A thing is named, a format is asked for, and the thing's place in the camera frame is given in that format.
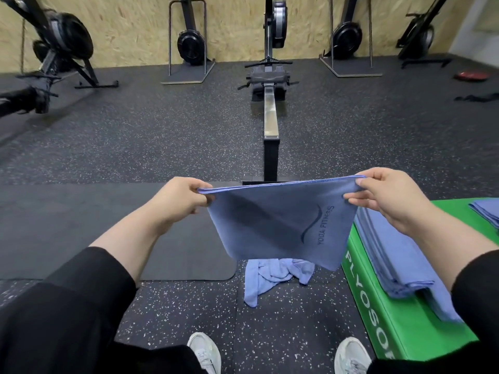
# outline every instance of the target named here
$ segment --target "black sleeve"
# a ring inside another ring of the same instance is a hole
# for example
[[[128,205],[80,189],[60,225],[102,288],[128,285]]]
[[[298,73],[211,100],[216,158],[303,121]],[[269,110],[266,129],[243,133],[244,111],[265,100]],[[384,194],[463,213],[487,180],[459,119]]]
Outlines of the black sleeve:
[[[113,256],[84,249],[0,309],[0,372],[93,373],[135,292]]]
[[[452,303],[478,339],[499,352],[499,250],[466,265],[452,287]]]

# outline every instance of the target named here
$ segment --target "black rubber flooring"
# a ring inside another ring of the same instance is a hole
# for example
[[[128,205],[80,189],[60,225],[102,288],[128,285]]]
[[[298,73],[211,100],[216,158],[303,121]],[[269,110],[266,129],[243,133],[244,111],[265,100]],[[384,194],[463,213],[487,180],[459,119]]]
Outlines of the black rubber flooring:
[[[300,83],[278,105],[279,174],[313,179],[390,166],[407,171],[431,199],[499,196],[499,101],[454,101],[499,91],[499,72],[460,58],[443,69],[402,70],[393,57],[375,64],[383,77],[337,79],[317,59],[295,61],[291,80]],[[480,84],[452,79],[470,68],[493,76]],[[2,119],[0,184],[262,174],[263,105],[236,90],[245,82],[243,63],[216,64],[202,85],[162,86],[162,66],[97,75],[120,88],[77,91],[77,77],[69,78],[53,88],[61,97],[49,114]],[[15,84],[0,76],[0,89]],[[280,284],[250,309],[244,267],[225,282],[144,283],[117,339],[153,349],[184,344],[201,330],[218,344],[224,373],[330,373],[340,340],[353,335],[368,345],[341,271],[318,268],[307,287]],[[0,305],[31,283],[0,281]]]

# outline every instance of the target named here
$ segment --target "red object on floor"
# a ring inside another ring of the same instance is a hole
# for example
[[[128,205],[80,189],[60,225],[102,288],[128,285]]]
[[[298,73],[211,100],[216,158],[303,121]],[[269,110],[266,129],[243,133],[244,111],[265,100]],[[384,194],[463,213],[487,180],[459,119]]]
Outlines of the red object on floor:
[[[459,72],[459,73],[455,74],[454,78],[456,80],[470,81],[470,82],[474,82],[474,83],[479,83],[479,82],[482,82],[482,81],[485,81],[486,79],[488,79],[489,76],[490,75],[488,73],[484,73],[484,72],[468,72],[468,71],[465,71],[465,72]]]

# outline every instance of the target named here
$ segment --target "crumpled blue towel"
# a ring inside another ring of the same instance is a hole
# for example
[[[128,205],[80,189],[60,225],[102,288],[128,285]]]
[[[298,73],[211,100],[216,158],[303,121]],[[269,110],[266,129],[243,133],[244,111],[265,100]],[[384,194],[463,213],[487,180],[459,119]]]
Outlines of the crumpled blue towel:
[[[359,208],[355,225],[381,287],[392,298],[404,298],[416,290],[444,321],[462,322],[451,295],[414,240],[398,232],[381,213]]]
[[[245,274],[245,302],[256,307],[258,295],[269,291],[279,282],[295,276],[302,285],[312,277],[315,265],[305,260],[291,258],[248,260]]]
[[[215,194],[209,214],[230,257],[303,259],[336,270],[357,207],[343,194],[363,176],[198,189]]]
[[[478,199],[470,203],[470,207],[491,225],[499,228],[499,198]]]

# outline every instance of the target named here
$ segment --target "shoe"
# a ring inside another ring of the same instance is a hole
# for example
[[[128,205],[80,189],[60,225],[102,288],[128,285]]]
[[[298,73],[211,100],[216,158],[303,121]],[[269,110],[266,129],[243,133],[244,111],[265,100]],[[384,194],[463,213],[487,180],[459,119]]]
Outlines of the shoe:
[[[187,346],[194,351],[201,368],[206,370],[208,374],[221,373],[220,352],[207,334],[203,332],[193,333],[187,342]]]
[[[334,356],[335,374],[366,374],[371,358],[366,348],[354,337],[347,337],[338,346]]]

